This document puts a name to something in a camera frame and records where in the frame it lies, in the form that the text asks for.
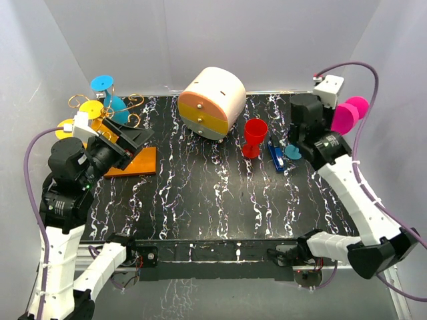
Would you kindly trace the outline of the red wine glass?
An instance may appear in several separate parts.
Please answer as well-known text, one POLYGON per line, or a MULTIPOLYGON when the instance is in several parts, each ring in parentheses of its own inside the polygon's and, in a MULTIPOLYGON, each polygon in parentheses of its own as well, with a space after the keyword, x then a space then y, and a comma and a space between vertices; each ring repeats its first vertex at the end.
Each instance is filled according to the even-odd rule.
POLYGON ((244 127, 246 144, 242 147, 244 157, 254 159, 260 154, 260 144, 263 143, 268 126, 262 119, 250 119, 244 127))

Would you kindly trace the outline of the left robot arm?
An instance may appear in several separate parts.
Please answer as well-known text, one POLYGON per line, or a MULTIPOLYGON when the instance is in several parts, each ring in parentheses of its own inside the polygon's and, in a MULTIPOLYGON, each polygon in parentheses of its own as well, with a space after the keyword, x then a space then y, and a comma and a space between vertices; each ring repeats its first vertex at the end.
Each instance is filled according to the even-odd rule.
POLYGON ((75 116, 71 123, 39 133, 27 147, 23 171, 39 226, 41 255, 34 288, 21 319, 91 319, 97 296, 115 270, 137 260, 134 238, 114 233, 87 269, 74 277, 96 183, 111 168, 126 169, 153 135, 152 129, 118 125, 110 119, 101 123, 116 135, 115 141, 94 131, 82 116, 75 116), (41 201, 36 203, 29 178, 30 152, 39 138, 56 131, 67 137, 51 147, 51 172, 43 182, 41 201))

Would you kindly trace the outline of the pink wine glass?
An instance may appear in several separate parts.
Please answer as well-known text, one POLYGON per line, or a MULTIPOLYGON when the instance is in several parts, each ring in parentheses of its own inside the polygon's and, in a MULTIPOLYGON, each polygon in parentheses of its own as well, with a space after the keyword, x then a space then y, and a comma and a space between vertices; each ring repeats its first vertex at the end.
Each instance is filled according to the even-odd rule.
POLYGON ((361 96, 351 97, 338 104, 334 111, 331 130, 341 135, 349 133, 359 120, 366 116, 369 106, 369 102, 361 96))

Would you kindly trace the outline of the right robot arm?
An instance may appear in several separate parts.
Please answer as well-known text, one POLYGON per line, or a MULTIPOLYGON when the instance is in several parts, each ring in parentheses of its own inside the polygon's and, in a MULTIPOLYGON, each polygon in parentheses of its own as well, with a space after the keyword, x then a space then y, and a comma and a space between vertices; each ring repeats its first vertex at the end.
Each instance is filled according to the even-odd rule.
POLYGON ((312 93, 293 96, 290 105, 290 143, 334 190, 359 233, 351 237, 314 229, 299 237, 290 253, 307 265, 321 257, 348 263, 364 279, 402 261, 420 235, 385 214, 380 200, 367 194, 369 184, 361 179, 350 146, 327 126, 332 111, 312 93))

